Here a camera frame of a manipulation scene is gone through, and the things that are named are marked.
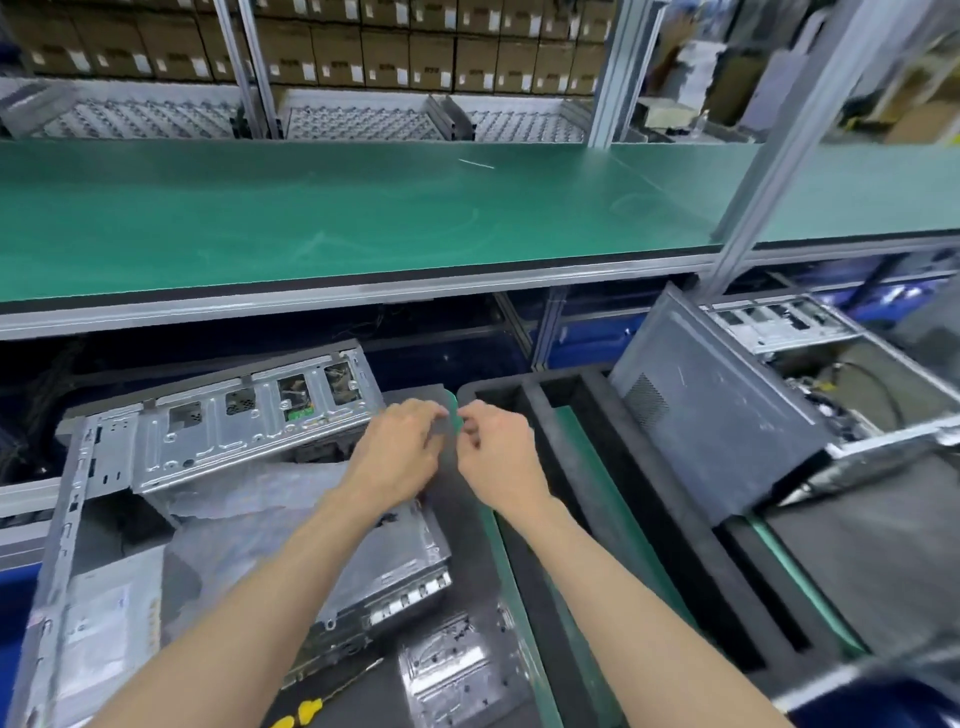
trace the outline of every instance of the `green conveyor belt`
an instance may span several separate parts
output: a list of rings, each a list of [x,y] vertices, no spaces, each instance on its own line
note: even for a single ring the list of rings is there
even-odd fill
[[[4,142],[0,302],[696,250],[756,149]],[[958,162],[821,148],[763,238],[960,228]]]

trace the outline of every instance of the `black cable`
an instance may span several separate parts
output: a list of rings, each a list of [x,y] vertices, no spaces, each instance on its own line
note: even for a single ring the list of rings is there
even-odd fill
[[[887,404],[890,406],[890,411],[894,416],[894,424],[898,429],[903,429],[906,427],[906,418],[903,416],[903,410],[900,408],[900,403],[897,401],[897,398],[894,397],[894,393],[890,391],[890,387],[887,386],[886,382],[883,381],[879,376],[875,375],[869,369],[861,364],[856,364],[852,361],[838,361],[835,363],[830,371],[830,383],[833,386],[837,385],[837,379],[840,378],[840,370],[844,367],[850,367],[851,369],[856,369],[862,375],[866,376],[868,379],[872,379],[877,387],[880,388],[880,391],[883,393],[883,397],[887,400]]]

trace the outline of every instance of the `white paper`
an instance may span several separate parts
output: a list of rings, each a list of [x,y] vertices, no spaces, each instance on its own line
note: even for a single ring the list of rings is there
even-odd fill
[[[78,71],[90,72],[90,61],[86,59],[86,53],[82,51],[67,51],[67,53],[70,54],[70,60],[77,66]]]
[[[84,691],[124,671],[129,588],[115,587],[67,607],[57,685],[59,698]]]

